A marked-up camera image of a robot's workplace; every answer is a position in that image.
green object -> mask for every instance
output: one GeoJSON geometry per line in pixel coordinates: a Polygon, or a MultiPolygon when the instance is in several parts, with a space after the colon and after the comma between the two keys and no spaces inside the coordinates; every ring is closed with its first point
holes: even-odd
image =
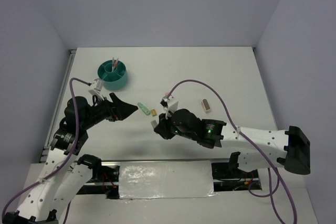
{"type": "Polygon", "coordinates": [[[141,102],[138,102],[138,107],[140,108],[140,110],[142,110],[143,113],[145,113],[146,115],[149,115],[151,113],[151,111],[149,109],[146,108],[145,105],[143,105],[141,102]]]}
{"type": "Polygon", "coordinates": [[[98,77],[104,81],[103,85],[108,90],[120,90],[128,80],[125,64],[118,61],[115,70],[112,71],[112,60],[105,61],[99,66],[98,77]]]}

wall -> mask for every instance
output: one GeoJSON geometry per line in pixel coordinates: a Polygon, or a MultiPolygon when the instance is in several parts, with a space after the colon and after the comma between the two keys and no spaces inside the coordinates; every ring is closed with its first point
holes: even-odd
{"type": "Polygon", "coordinates": [[[336,0],[281,0],[256,49],[280,128],[311,140],[305,177],[319,224],[336,223],[336,0]]]}
{"type": "Polygon", "coordinates": [[[0,0],[0,9],[2,209],[22,189],[30,163],[38,161],[68,53],[34,0],[0,0]]]}
{"type": "Polygon", "coordinates": [[[40,0],[70,48],[254,46],[279,0],[40,0]]]}

teal container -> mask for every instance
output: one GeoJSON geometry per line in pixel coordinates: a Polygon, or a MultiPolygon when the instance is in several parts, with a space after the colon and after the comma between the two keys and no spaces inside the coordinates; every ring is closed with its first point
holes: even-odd
{"type": "Polygon", "coordinates": [[[108,90],[120,90],[127,83],[126,66],[118,61],[117,67],[112,71],[112,60],[105,61],[98,68],[98,77],[104,81],[103,85],[108,90]]]}

whiteboard eraser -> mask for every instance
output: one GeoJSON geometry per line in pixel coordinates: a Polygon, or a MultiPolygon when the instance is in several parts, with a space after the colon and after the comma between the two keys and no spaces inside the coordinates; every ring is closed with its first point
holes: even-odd
{"type": "Polygon", "coordinates": [[[209,113],[211,111],[210,105],[206,99],[202,100],[202,107],[205,113],[209,113]]]}

green marker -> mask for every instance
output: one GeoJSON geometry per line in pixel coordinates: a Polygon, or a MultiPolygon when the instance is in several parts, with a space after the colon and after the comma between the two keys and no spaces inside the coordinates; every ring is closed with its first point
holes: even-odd
{"type": "Polygon", "coordinates": [[[143,105],[141,102],[138,102],[138,107],[140,108],[140,110],[142,110],[143,113],[145,113],[146,115],[149,115],[151,113],[151,111],[149,109],[146,108],[145,105],[143,105]]]}

